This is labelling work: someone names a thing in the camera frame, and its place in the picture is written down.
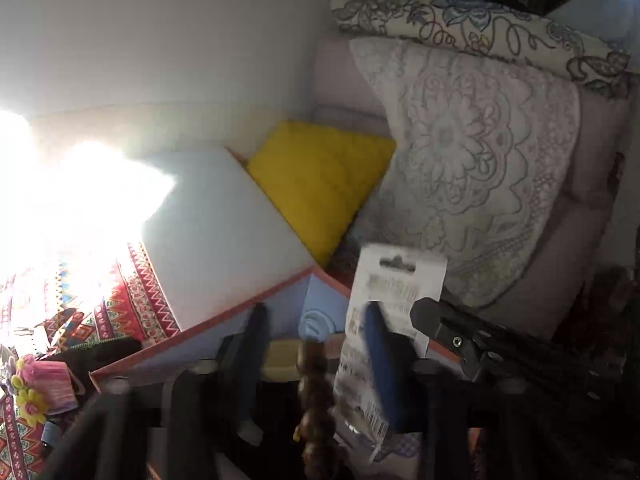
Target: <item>yellow flower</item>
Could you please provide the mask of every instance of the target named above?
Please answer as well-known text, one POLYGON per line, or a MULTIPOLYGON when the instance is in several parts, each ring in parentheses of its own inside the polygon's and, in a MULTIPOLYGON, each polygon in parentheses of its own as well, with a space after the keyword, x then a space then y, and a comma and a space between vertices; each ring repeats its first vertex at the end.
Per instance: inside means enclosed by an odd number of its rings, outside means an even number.
POLYGON ((11 377, 11 384, 16 390, 23 390, 25 387, 23 380, 17 375, 11 377))
POLYGON ((47 420, 44 414, 49 407, 40 392, 37 392, 33 388, 20 390, 15 400, 18 407, 20 407, 20 416, 24 418, 31 427, 35 427, 38 422, 44 424, 47 420))

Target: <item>floral pillowcase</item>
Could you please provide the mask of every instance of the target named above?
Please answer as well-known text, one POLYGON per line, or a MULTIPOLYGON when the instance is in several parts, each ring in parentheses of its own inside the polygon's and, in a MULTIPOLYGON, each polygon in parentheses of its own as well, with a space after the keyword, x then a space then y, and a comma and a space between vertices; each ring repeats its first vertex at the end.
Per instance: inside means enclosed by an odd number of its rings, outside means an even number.
POLYGON ((408 38, 528 64, 608 97, 626 97, 629 55, 564 25, 493 2, 331 0, 340 30, 408 38))

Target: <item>yellow pillow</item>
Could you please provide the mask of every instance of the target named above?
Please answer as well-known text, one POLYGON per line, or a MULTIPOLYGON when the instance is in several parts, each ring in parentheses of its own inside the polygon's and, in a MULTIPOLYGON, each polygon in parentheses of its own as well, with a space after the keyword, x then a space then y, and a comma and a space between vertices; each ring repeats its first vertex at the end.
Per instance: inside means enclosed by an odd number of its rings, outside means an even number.
POLYGON ((283 121, 247 170, 324 266, 395 148, 391 139, 283 121))

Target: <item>pink fabric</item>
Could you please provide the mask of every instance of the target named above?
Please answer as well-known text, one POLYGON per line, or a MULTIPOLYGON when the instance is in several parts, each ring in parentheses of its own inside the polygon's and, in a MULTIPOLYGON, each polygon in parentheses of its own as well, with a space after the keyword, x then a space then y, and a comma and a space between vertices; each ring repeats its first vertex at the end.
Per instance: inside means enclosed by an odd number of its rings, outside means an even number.
POLYGON ((47 415, 68 412, 78 407, 78 400, 65 363, 30 361, 28 365, 23 366, 22 370, 27 366, 30 368, 31 380, 26 382, 30 388, 44 395, 49 405, 47 415))
POLYGON ((25 384, 31 384, 33 381, 33 363, 35 361, 36 358, 32 354, 27 354, 22 358, 22 368, 20 368, 17 375, 25 384))

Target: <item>white wall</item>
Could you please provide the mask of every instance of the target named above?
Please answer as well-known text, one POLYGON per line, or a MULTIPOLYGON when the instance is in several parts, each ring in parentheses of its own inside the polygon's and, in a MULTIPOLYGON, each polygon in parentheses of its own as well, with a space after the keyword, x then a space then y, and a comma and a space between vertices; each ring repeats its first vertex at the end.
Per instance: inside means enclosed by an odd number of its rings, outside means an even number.
POLYGON ((0 108, 41 145, 250 154, 310 106, 327 0, 0 0, 0 108))

